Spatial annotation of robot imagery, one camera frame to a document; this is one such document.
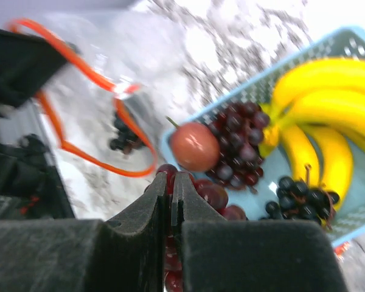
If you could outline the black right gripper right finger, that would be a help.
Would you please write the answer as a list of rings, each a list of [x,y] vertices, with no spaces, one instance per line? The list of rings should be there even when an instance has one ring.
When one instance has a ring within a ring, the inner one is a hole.
[[[215,291],[216,239],[225,219],[197,194],[190,176],[178,172],[172,196],[172,234],[182,262],[184,291]]]

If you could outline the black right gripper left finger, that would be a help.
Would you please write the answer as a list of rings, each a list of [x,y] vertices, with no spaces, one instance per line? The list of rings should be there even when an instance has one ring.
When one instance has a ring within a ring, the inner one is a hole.
[[[101,225],[92,251],[93,291],[162,291],[167,178]]]

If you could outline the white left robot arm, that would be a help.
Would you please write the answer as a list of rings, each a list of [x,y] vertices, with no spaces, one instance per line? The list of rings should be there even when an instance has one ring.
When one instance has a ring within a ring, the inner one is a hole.
[[[74,216],[33,102],[65,64],[42,38],[0,29],[0,219]]]

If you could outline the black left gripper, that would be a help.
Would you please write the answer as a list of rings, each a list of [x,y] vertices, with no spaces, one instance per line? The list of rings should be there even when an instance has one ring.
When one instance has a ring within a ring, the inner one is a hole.
[[[38,36],[0,29],[0,104],[20,107],[67,62]]]

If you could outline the red grape bunch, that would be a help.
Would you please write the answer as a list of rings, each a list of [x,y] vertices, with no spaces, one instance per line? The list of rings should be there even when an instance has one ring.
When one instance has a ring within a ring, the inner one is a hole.
[[[156,172],[167,175],[167,193],[169,196],[172,196],[175,175],[178,173],[177,168],[171,164],[163,164]],[[225,219],[243,221],[248,219],[244,210],[239,206],[227,206],[228,194],[222,186],[208,179],[194,179],[192,176],[190,179],[197,194]],[[176,292],[183,290],[182,264],[178,257],[176,240],[170,223],[167,223],[165,240],[164,283],[166,291]]]

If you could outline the clear orange zipper bag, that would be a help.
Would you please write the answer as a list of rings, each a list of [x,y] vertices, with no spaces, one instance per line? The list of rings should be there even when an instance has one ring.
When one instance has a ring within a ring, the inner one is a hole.
[[[185,60],[184,30],[171,20],[130,10],[48,12],[15,18],[11,32],[46,40],[68,61],[36,94],[59,147],[118,175],[156,170],[163,109]],[[124,155],[109,148],[114,113],[143,141]]]

